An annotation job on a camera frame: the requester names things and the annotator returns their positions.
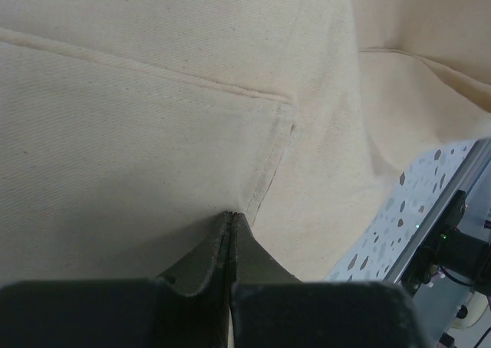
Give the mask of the beige cloth drape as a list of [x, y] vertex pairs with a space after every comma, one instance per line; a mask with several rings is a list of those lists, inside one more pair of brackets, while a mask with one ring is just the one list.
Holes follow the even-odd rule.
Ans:
[[222, 213], [386, 282], [490, 136], [490, 0], [1, 0], [1, 288], [156, 277]]

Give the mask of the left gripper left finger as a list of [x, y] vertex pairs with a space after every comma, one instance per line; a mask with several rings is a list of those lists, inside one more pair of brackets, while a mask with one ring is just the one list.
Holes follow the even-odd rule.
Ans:
[[3, 347], [225, 347], [233, 214], [152, 278], [21, 281], [1, 288]]

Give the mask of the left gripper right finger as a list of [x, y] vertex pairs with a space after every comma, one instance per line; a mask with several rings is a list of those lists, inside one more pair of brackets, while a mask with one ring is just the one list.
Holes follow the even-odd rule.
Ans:
[[390, 283], [301, 282], [232, 217], [230, 307], [237, 347], [426, 347], [403, 288]]

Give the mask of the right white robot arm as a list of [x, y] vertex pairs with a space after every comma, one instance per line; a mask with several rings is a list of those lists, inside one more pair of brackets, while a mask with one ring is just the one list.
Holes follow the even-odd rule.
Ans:
[[490, 295], [490, 242], [461, 230], [467, 209], [466, 193], [456, 191], [400, 279], [432, 334], [448, 329], [469, 292]]

